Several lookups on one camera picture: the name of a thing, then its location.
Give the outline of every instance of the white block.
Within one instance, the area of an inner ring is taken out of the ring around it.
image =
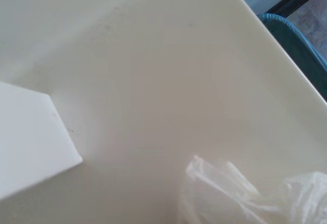
[[[49,95],[0,83],[0,200],[81,162]]]

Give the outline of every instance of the floor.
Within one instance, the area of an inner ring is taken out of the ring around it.
[[[327,59],[327,0],[310,0],[287,19]]]

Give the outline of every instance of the green trash bin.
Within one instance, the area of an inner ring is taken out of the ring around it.
[[[287,19],[260,14],[259,19],[327,101],[327,62]]]

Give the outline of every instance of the plastic bag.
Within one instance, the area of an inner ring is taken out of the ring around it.
[[[327,223],[327,175],[290,177],[262,196],[232,163],[214,167],[196,156],[186,170],[178,223]]]

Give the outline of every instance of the trash bag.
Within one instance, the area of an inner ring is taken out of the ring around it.
[[[269,13],[258,17],[327,101],[327,61],[287,19]]]
[[[217,167],[194,157],[186,170],[178,224],[327,223],[327,175],[285,179],[262,196],[230,162]]]

